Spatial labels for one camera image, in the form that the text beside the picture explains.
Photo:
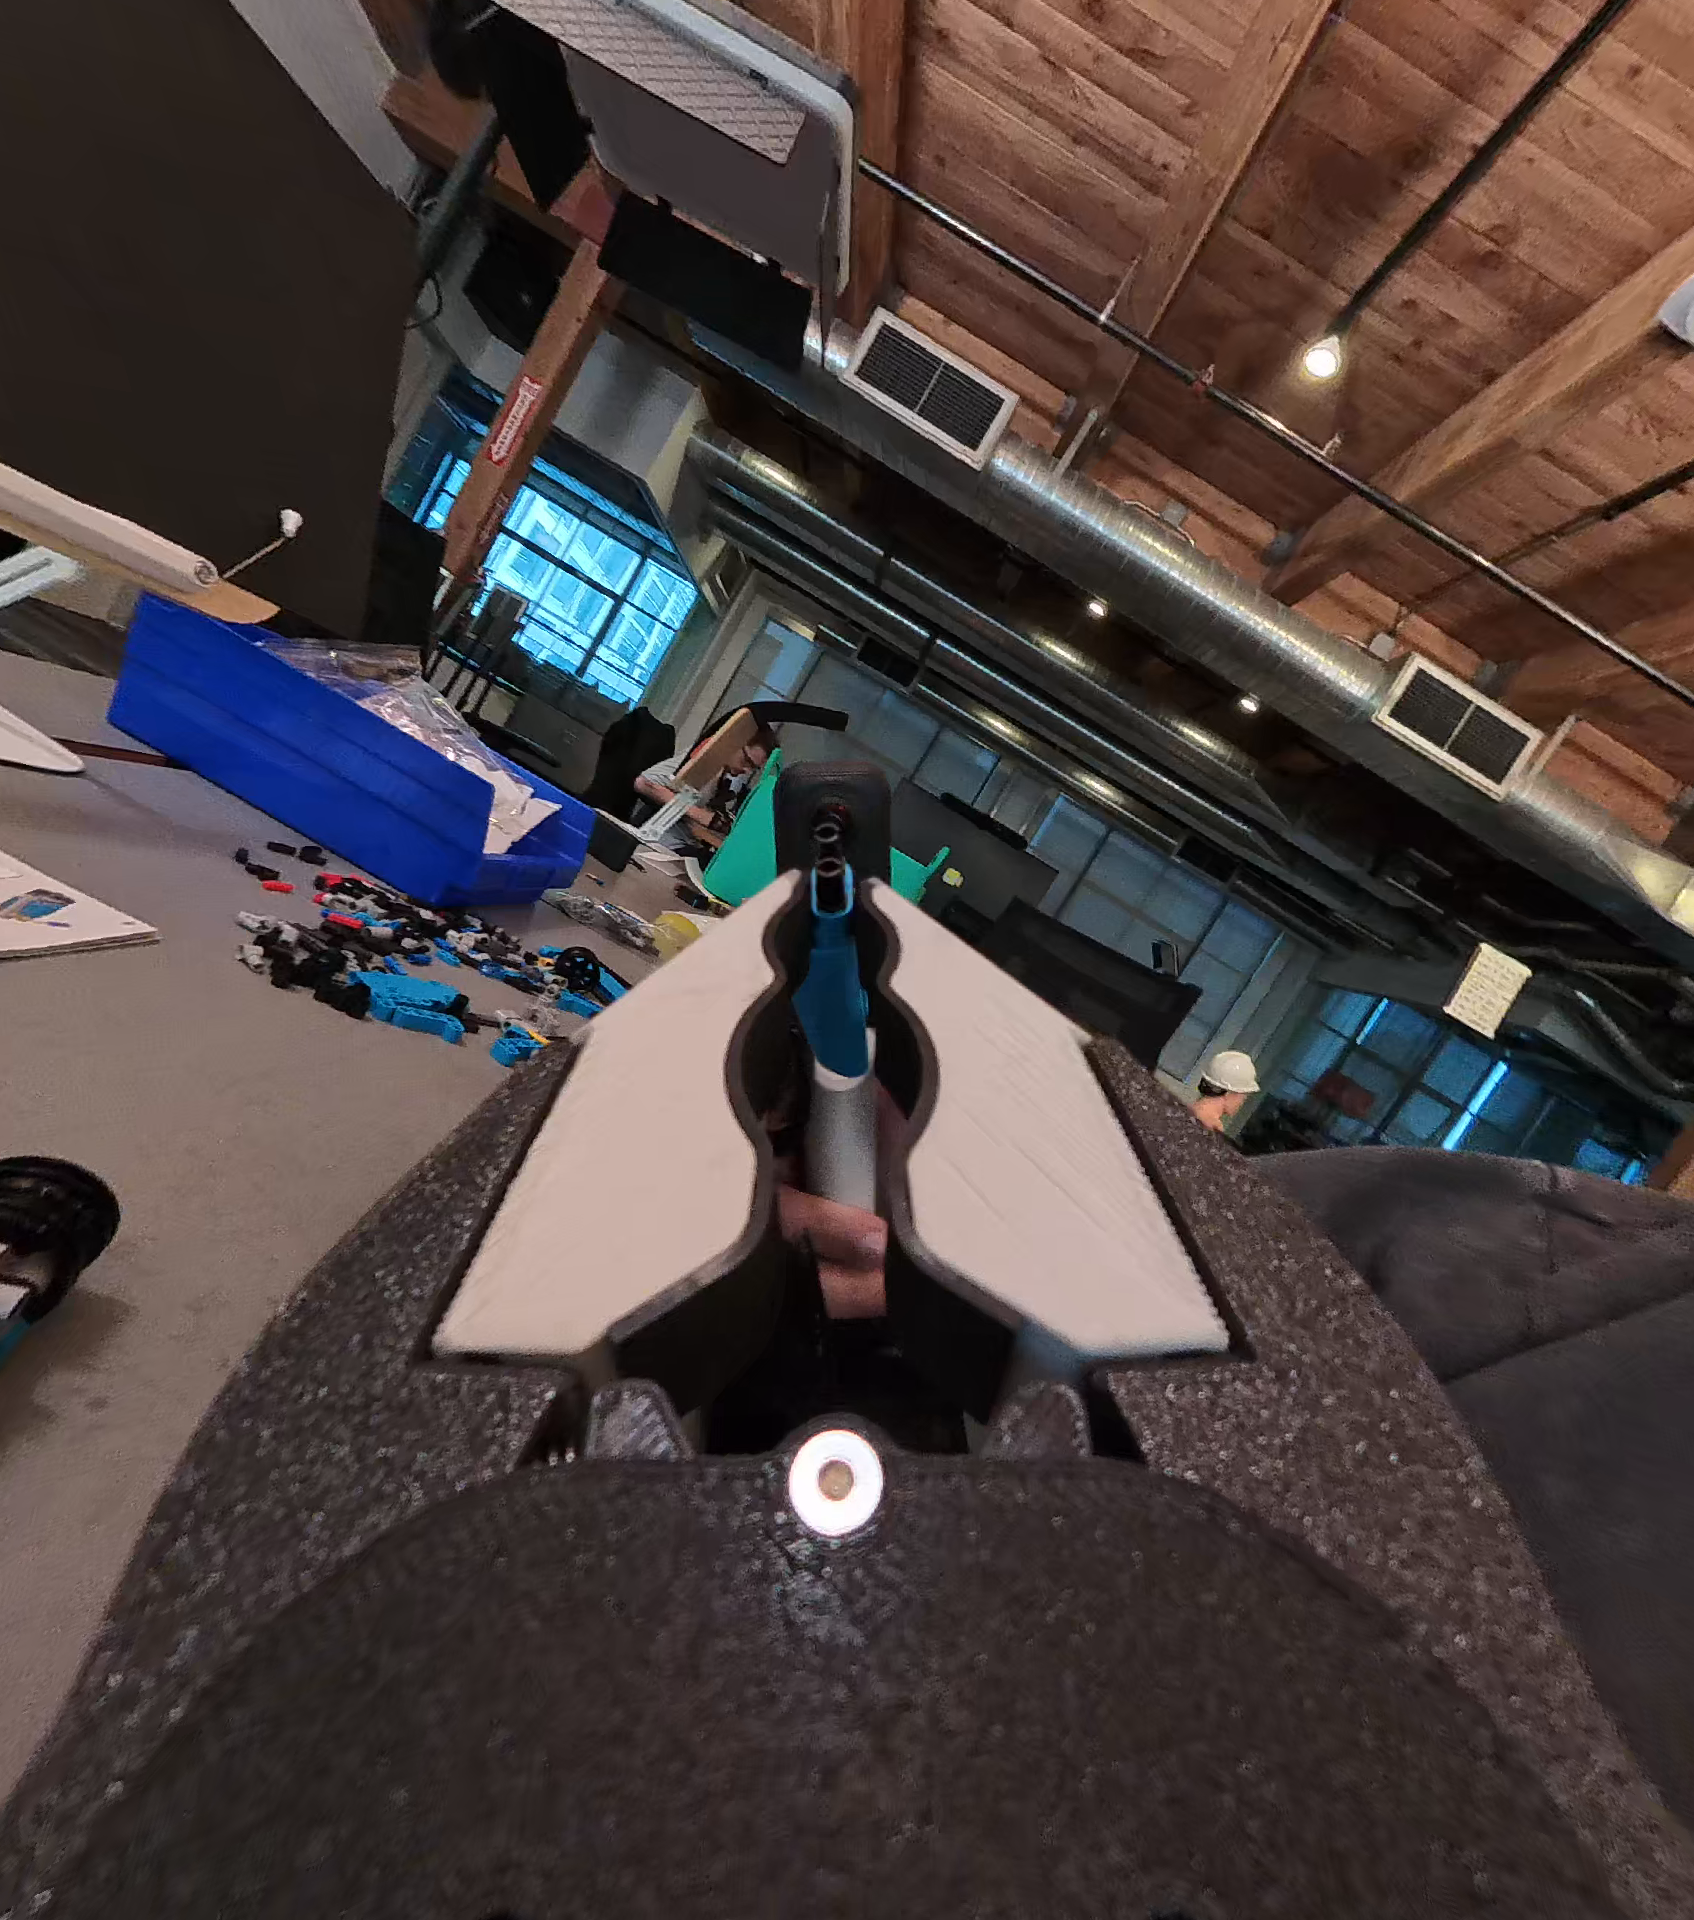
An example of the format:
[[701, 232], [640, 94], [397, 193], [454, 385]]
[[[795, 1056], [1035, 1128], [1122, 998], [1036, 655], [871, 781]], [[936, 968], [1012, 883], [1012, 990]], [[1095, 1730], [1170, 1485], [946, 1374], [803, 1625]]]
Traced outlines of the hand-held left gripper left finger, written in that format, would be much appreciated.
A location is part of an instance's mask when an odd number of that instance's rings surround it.
[[798, 891], [795, 874], [770, 881], [589, 1026], [436, 1326], [437, 1355], [605, 1358], [738, 1262], [770, 1180], [737, 1048], [779, 983], [768, 930]]

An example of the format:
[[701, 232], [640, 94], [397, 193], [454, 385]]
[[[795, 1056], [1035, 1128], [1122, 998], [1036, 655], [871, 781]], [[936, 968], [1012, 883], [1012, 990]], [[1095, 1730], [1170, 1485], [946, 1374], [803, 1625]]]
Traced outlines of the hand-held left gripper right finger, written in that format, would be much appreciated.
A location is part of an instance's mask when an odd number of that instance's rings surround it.
[[1211, 1358], [1230, 1323], [1089, 1034], [876, 881], [878, 1007], [919, 1067], [891, 1172], [888, 1319], [924, 1373]]

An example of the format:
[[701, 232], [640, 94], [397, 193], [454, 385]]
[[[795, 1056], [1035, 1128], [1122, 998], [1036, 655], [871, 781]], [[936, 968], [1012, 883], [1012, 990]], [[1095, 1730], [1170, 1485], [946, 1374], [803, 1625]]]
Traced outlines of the blue and grey block assembly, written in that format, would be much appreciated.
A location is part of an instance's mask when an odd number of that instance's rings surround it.
[[849, 834], [849, 807], [842, 799], [820, 802], [809, 828], [806, 966], [793, 990], [811, 1067], [803, 1152], [811, 1193], [842, 1209], [876, 1213], [880, 1088], [860, 973], [858, 886]]

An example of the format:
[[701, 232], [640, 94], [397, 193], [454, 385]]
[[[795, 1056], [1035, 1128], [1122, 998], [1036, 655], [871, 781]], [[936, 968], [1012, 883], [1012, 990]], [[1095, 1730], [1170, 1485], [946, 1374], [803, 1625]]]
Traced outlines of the grey desk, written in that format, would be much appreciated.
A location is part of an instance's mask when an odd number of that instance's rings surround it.
[[158, 927], [0, 964], [0, 1156], [64, 1156], [119, 1236], [0, 1371], [0, 1802], [163, 1479], [306, 1270], [498, 1086], [479, 1048], [356, 1022], [234, 955], [234, 865], [290, 834], [140, 758], [95, 675], [0, 654], [0, 705], [88, 757], [0, 764], [0, 852]]

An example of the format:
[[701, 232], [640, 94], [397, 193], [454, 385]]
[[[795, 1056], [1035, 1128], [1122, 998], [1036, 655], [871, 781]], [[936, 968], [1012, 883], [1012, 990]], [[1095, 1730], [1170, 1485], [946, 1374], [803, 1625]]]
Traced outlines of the small clear plastic bag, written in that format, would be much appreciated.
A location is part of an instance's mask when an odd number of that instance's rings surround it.
[[605, 933], [619, 947], [644, 955], [660, 951], [652, 924], [614, 901], [601, 901], [573, 887], [551, 887], [540, 903], [574, 924]]

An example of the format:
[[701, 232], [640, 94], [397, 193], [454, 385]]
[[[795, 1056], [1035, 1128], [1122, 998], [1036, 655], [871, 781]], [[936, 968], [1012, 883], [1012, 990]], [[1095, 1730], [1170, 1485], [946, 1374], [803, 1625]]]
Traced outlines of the pile of building block pieces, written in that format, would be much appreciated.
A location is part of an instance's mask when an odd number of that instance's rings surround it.
[[354, 874], [315, 874], [297, 886], [244, 852], [238, 863], [271, 901], [308, 908], [301, 919], [264, 909], [234, 917], [246, 972], [356, 1022], [481, 1044], [502, 1070], [578, 1039], [633, 988], [587, 945], [542, 945], [470, 908], [424, 905]]

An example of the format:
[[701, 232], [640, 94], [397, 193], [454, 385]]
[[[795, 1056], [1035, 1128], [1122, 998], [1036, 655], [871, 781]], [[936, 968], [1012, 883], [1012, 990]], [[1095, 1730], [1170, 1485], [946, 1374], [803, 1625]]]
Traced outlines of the green plastic cart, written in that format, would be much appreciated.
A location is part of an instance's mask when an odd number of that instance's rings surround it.
[[[701, 891], [722, 905], [743, 905], [779, 874], [773, 799], [783, 758], [779, 748], [765, 758], [761, 775], [750, 783], [745, 799], [734, 815], [722, 850], [705, 861]], [[917, 861], [895, 847], [888, 878], [903, 897], [917, 905], [948, 859], [948, 847], [941, 847], [928, 861]]]

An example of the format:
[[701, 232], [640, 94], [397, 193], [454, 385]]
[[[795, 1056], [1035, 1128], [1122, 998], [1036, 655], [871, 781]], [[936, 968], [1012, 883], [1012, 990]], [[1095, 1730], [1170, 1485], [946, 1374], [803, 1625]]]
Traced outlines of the black rounded device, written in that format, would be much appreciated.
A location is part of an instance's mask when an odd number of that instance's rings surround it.
[[876, 764], [785, 766], [773, 793], [778, 872], [811, 874], [820, 861], [837, 859], [856, 883], [888, 881], [891, 799], [891, 783]]

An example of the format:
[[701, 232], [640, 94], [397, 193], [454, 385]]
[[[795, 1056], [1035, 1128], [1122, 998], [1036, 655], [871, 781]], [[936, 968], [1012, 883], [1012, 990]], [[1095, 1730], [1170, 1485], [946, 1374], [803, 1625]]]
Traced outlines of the white paper sign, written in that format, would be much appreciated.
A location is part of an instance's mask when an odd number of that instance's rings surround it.
[[1525, 962], [1493, 945], [1478, 945], [1441, 1002], [1441, 1013], [1481, 1039], [1497, 1039], [1530, 978], [1533, 968]]

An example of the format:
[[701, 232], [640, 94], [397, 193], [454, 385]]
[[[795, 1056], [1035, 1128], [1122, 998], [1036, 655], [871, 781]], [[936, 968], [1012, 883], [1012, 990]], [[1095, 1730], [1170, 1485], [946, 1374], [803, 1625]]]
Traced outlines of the blue plastic bin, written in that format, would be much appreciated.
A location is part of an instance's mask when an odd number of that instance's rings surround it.
[[108, 720], [429, 905], [530, 905], [579, 876], [592, 807], [502, 764], [545, 813], [498, 847], [491, 781], [288, 654], [282, 636], [145, 595]]

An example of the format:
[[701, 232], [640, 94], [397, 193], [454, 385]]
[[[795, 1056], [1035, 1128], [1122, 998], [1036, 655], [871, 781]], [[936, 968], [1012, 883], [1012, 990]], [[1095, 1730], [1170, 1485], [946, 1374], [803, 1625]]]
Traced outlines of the clear plastic bags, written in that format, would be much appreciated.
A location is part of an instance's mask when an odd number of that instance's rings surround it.
[[514, 853], [528, 834], [573, 807], [573, 799], [540, 793], [473, 728], [429, 680], [416, 649], [347, 649], [301, 636], [262, 636], [259, 647], [375, 715], [385, 728], [402, 731], [491, 788], [481, 847], [486, 857]]

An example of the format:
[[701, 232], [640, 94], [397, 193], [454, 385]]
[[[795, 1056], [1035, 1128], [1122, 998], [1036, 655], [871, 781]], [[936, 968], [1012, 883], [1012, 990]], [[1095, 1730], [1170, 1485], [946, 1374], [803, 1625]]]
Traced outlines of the large paned window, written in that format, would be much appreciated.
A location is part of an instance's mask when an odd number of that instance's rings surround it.
[[644, 510], [537, 459], [498, 518], [448, 654], [517, 692], [548, 682], [640, 706], [700, 600]]

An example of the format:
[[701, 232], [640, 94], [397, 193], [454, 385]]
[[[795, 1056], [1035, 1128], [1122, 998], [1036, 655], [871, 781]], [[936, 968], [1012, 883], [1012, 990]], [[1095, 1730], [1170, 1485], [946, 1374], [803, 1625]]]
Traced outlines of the person's dark grey clothing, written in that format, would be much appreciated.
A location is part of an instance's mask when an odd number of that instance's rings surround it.
[[1257, 1160], [1411, 1336], [1694, 1834], [1694, 1202], [1420, 1147]]

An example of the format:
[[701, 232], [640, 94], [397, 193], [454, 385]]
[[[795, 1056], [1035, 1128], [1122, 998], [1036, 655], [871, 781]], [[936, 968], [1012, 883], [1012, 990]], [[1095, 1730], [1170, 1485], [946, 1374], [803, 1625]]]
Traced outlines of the black ceiling pipe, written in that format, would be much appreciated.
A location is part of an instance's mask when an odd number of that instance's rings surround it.
[[1269, 446], [1282, 448], [1290, 459], [1298, 459], [1304, 468], [1311, 468], [1315, 475], [1331, 480], [1345, 496], [1360, 501], [1361, 507], [1373, 510], [1394, 528], [1401, 528], [1411, 533], [1415, 540], [1434, 549], [1434, 554], [1458, 563], [1465, 576], [1481, 577], [1487, 585], [1507, 591], [1507, 598], [1527, 607], [1533, 614], [1555, 621], [1555, 627], [1569, 634], [1569, 639], [1574, 639], [1586, 649], [1593, 649], [1606, 661], [1615, 662], [1624, 672], [1643, 680], [1654, 692], [1675, 699], [1675, 705], [1694, 715], [1694, 687], [1683, 686], [1648, 659], [1632, 654], [1615, 636], [1609, 636], [1593, 621], [1580, 616], [1580, 611], [1573, 611], [1569, 607], [1559, 605], [1541, 587], [1533, 587], [1530, 582], [1518, 577], [1514, 569], [1508, 569], [1508, 566], [1492, 561], [1478, 549], [1472, 549], [1469, 543], [1459, 540], [1452, 532], [1438, 525], [1433, 518], [1422, 517], [1415, 507], [1389, 495], [1378, 484], [1349, 472], [1321, 446], [1309, 442], [1283, 422], [1267, 413], [1267, 409], [1255, 406], [1252, 401], [1225, 387], [1218, 387], [1212, 373], [1191, 370], [1170, 352], [1157, 347], [1155, 343], [1134, 332], [1130, 325], [1114, 320], [1114, 305], [1111, 302], [1095, 308], [1091, 302], [1079, 297], [1063, 281], [1043, 274], [1040, 266], [1035, 266], [1018, 252], [1010, 252], [991, 234], [977, 231], [972, 222], [958, 219], [953, 210], [936, 204], [924, 192], [909, 187], [905, 179], [898, 179], [895, 173], [871, 161], [869, 157], [856, 159], [856, 173], [860, 181], [871, 181], [876, 189], [888, 193], [903, 207], [917, 214], [928, 225], [938, 227], [941, 232], [952, 234], [957, 243], [977, 252], [977, 258], [985, 259], [987, 264], [1021, 281], [1043, 302], [1053, 303], [1071, 318], [1093, 325], [1095, 335], [1103, 338], [1104, 343], [1130, 351], [1146, 368], [1170, 376], [1186, 393], [1218, 409], [1230, 422], [1247, 426]]

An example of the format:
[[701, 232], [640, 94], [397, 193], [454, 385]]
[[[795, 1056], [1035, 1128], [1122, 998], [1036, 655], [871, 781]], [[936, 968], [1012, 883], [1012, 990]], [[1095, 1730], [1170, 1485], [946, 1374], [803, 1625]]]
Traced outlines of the black partition panel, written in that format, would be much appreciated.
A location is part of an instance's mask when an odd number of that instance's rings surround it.
[[416, 254], [234, 6], [0, 6], [7, 468], [356, 636]]

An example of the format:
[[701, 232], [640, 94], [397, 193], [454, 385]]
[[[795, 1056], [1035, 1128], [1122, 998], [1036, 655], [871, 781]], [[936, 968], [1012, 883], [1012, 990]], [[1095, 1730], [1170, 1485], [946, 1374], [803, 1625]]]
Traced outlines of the white ceiling-mounted unit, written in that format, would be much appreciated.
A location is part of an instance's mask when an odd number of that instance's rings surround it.
[[737, 6], [507, 3], [551, 36], [594, 159], [833, 302], [851, 281], [858, 99]]

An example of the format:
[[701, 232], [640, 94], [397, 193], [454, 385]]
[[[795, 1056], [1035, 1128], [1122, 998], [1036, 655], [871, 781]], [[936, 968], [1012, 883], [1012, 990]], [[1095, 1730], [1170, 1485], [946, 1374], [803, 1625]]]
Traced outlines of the white duct vent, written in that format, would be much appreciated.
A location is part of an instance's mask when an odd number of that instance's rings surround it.
[[878, 308], [860, 329], [842, 380], [972, 469], [991, 464], [1019, 406], [1008, 385], [946, 352], [888, 308]]
[[1508, 797], [1542, 741], [1541, 728], [1422, 655], [1401, 662], [1373, 724], [1493, 799]]

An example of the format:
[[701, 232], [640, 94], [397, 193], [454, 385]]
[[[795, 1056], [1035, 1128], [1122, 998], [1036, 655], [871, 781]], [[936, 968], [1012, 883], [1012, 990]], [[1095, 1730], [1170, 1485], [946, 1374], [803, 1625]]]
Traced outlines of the silver air duct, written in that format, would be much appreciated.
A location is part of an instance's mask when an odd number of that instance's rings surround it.
[[1559, 781], [1568, 728], [1541, 728], [1530, 768], [1507, 799], [1493, 799], [1373, 724], [1376, 705], [1412, 654], [1384, 661], [1326, 631], [1205, 555], [1159, 517], [1060, 468], [1015, 434], [1012, 424], [987, 468], [965, 468], [845, 387], [842, 374], [858, 343], [853, 331], [823, 335], [809, 324], [798, 368], [783, 368], [700, 324], [686, 324], [686, 335], [722, 368], [876, 455], [1032, 563], [1101, 598], [1170, 659], [1240, 682], [1261, 705], [1335, 743], [1483, 843], [1574, 887], [1653, 947], [1694, 962], [1694, 865], [1653, 843], [1610, 804]]

